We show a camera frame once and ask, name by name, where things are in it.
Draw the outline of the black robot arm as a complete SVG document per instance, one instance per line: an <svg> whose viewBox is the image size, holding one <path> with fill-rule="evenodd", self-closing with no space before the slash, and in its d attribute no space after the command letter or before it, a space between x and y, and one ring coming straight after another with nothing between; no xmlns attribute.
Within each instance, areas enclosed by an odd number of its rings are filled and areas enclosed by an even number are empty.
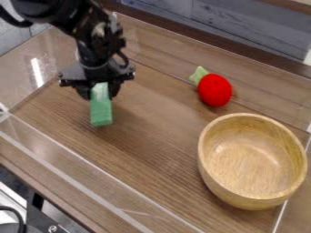
<svg viewBox="0 0 311 233"><path fill-rule="evenodd" d="M96 0L9 2L16 13L0 5L0 19L19 28L52 25L76 42L76 63L59 72L60 85L72 87L89 100L92 87L104 83L108 97L116 97L121 84L135 77L135 66L123 53L127 38L116 17Z"/></svg>

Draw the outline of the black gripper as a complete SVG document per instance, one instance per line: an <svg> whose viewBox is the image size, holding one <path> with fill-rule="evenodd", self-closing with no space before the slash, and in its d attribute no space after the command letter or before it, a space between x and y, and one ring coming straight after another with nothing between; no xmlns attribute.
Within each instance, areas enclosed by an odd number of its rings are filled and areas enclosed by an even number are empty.
<svg viewBox="0 0 311 233"><path fill-rule="evenodd" d="M135 65L119 51L100 60L84 46L76 47L76 61L59 72L60 86L71 86L85 100L91 99L92 87L108 83L109 98L113 99L121 84L135 77Z"/></svg>

